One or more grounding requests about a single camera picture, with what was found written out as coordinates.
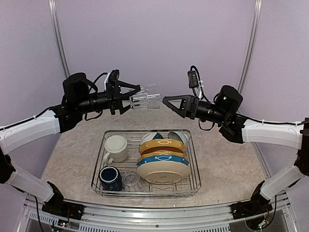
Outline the dark blue mug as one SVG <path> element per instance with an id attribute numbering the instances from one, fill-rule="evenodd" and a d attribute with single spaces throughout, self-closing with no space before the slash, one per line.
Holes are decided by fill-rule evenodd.
<path id="1" fill-rule="evenodd" d="M 99 180 L 105 191 L 122 191 L 123 183 L 120 171 L 114 166 L 106 166 L 99 172 Z"/>

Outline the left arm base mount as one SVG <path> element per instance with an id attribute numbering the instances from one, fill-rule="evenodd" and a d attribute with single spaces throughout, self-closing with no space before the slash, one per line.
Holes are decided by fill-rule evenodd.
<path id="1" fill-rule="evenodd" d="M 60 190 L 51 182 L 47 181 L 53 190 L 50 200 L 43 203 L 42 211 L 52 215 L 81 220 L 84 213 L 84 205 L 78 203 L 67 202 Z"/>

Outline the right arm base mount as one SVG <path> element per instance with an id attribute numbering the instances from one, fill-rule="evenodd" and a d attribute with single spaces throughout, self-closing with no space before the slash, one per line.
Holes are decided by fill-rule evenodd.
<path id="1" fill-rule="evenodd" d="M 247 218 L 272 211 L 270 200 L 265 199 L 260 193 L 254 194 L 250 200 L 231 205 L 233 219 Z"/>

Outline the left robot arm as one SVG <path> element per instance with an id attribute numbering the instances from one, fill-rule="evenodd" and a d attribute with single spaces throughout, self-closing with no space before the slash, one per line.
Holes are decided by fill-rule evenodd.
<path id="1" fill-rule="evenodd" d="M 64 96 L 61 104 L 0 129 L 0 182 L 29 193 L 45 202 L 57 215 L 67 211 L 67 203 L 59 189 L 51 182 L 42 181 L 18 167 L 9 154 L 19 147 L 49 135 L 72 130 L 85 115 L 109 110 L 111 115 L 130 109 L 123 106 L 131 96 L 140 92 L 140 85 L 120 81 L 119 70 L 103 73 L 106 76 L 103 92 L 83 72 L 75 73 L 63 81 Z"/>

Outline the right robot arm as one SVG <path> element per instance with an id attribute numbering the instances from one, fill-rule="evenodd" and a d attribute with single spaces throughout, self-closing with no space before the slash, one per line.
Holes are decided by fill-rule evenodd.
<path id="1" fill-rule="evenodd" d="M 232 143 L 265 143 L 297 150 L 295 162 L 256 187 L 247 203 L 247 211 L 256 215 L 277 193 L 309 174 L 309 120 L 272 122 L 251 119 L 237 114 L 242 101 L 239 92 L 228 85 L 221 88 L 214 103 L 192 95 L 163 98 L 163 104 L 183 118 L 217 124 L 219 133 Z"/>

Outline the faceted clear glass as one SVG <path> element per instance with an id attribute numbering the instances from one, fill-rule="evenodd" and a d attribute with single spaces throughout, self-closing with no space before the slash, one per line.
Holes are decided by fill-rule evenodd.
<path id="1" fill-rule="evenodd" d="M 134 187 L 140 182 L 140 175 L 136 171 L 128 171 L 123 176 L 123 183 L 126 187 Z"/>

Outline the tall clear glass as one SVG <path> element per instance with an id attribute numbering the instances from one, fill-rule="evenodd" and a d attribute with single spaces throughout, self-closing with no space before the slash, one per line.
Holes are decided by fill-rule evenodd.
<path id="1" fill-rule="evenodd" d="M 130 107 L 131 109 L 159 109 L 160 101 L 158 84 L 148 84 L 130 97 Z"/>

